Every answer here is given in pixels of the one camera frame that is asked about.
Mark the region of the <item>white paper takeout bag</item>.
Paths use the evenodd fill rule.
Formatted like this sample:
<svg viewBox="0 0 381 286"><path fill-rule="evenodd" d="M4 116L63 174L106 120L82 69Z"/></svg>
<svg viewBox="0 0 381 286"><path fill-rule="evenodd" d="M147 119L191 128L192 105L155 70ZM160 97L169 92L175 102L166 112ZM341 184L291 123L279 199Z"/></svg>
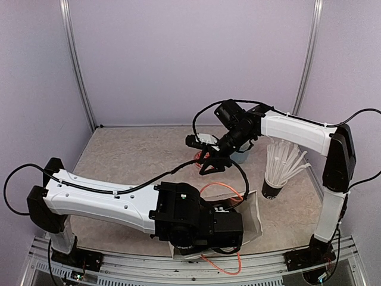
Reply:
<svg viewBox="0 0 381 286"><path fill-rule="evenodd" d="M222 182L211 182L200 189L206 202L214 207L214 232L208 245L196 245L192 249L170 246L175 261L195 262L203 260L220 273L237 276L242 272L241 250L263 234L259 214L258 192L250 190L248 195ZM236 256L237 269L220 267L216 257Z"/></svg>

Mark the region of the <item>black cup holding straws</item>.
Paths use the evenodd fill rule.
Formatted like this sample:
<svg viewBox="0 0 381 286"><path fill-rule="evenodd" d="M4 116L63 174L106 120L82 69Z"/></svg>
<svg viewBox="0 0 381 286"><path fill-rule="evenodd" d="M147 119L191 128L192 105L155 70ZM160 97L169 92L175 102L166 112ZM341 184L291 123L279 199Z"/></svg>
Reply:
<svg viewBox="0 0 381 286"><path fill-rule="evenodd" d="M271 183L267 178L264 178L261 193L264 198L268 200L274 200L282 190L282 188L287 184L287 181L280 185L275 185Z"/></svg>

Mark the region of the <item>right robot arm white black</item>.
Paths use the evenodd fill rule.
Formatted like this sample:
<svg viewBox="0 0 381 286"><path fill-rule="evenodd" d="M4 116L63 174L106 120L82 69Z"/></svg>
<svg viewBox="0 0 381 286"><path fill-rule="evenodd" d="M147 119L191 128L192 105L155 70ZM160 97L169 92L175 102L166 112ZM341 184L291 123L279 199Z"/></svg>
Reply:
<svg viewBox="0 0 381 286"><path fill-rule="evenodd" d="M243 100L222 100L213 103L214 114L227 129L220 139L197 131L195 141L211 158L229 157L246 142L260 136L283 139L303 146L325 157L323 170L323 204L318 224L304 252L305 260L318 264L327 256L338 231L348 202L356 155L351 129L346 123L330 125L283 113L273 106L253 101L249 110Z"/></svg>

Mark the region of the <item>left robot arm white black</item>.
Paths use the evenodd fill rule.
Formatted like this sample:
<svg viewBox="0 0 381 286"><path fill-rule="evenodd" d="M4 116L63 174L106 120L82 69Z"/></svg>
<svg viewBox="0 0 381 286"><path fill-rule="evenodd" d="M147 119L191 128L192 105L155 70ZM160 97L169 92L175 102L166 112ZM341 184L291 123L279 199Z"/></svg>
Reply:
<svg viewBox="0 0 381 286"><path fill-rule="evenodd" d="M34 186L27 197L29 216L51 234L53 249L71 265L83 260L68 221L72 215L128 226L183 255L204 250L232 254L242 246L242 215L204 200L190 184L96 181L68 172L59 158L50 159L42 171L42 186Z"/></svg>

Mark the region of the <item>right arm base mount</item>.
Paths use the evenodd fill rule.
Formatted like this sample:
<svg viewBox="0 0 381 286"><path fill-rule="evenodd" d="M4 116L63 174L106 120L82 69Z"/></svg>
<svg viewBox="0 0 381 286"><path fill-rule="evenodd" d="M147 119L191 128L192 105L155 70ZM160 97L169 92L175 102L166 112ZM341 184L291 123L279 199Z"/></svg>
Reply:
<svg viewBox="0 0 381 286"><path fill-rule="evenodd" d="M336 259L336 254L333 248L328 249L327 252L313 252L309 247L300 250L287 251L284 254L285 263L288 271L295 271L312 266L321 265Z"/></svg>

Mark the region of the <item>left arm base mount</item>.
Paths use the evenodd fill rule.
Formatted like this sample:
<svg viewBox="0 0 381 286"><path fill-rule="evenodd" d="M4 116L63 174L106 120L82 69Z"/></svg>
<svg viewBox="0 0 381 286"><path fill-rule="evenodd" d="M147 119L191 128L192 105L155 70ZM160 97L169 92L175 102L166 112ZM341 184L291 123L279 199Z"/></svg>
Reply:
<svg viewBox="0 0 381 286"><path fill-rule="evenodd" d="M81 248L76 248L70 254L64 254L53 250L51 256L51 259L54 262L93 272L100 271L103 258L104 255L100 252Z"/></svg>

